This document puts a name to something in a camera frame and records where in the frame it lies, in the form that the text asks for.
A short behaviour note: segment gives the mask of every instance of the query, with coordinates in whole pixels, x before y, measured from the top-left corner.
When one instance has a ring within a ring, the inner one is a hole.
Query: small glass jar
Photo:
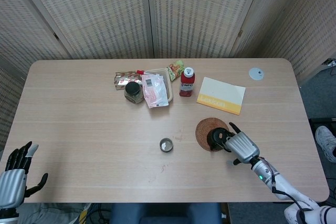
[[[140,85],[135,81],[127,83],[124,91],[124,96],[127,100],[133,103],[139,103],[143,101],[143,92]]]

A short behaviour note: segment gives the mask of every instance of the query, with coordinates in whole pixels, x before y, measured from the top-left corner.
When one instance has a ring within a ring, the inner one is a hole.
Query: bottle label
[[[186,83],[181,83],[181,90],[182,91],[191,91],[194,88],[194,84],[186,84]]]

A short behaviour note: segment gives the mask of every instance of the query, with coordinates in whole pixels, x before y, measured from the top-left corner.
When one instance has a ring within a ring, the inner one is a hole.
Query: woven coaster
[[[196,131],[195,131],[195,135],[196,135],[196,140],[198,142],[198,144],[205,150],[209,151],[209,152],[217,152],[218,150],[210,150],[210,146],[208,145],[207,142],[207,135],[210,131],[212,131],[215,128],[224,128],[226,130],[229,130],[228,126],[226,125],[226,123],[224,123],[222,120],[218,119],[218,118],[206,118],[201,120],[197,127],[196,127]]]

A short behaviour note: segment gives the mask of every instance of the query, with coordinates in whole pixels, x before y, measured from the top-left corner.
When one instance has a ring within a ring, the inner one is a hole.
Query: yellow book
[[[245,89],[245,87],[235,86],[204,77],[197,102],[239,115]]]

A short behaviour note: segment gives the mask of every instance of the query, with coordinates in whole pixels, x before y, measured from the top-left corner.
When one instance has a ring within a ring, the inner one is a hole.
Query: white sneaker
[[[315,138],[327,159],[330,162],[336,163],[336,157],[332,154],[336,148],[336,137],[334,137],[327,127],[320,126],[315,132]]]

